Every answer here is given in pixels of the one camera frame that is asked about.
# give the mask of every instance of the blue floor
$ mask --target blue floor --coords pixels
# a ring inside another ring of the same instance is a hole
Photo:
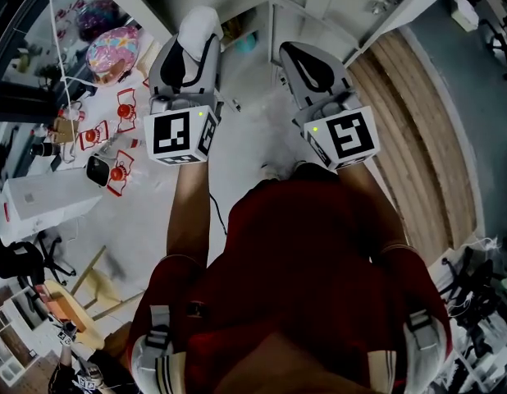
[[[480,19],[499,23],[486,2]],[[410,24],[449,88],[477,160],[486,234],[507,229],[507,81],[504,66],[486,49],[486,27],[466,33],[440,0]]]

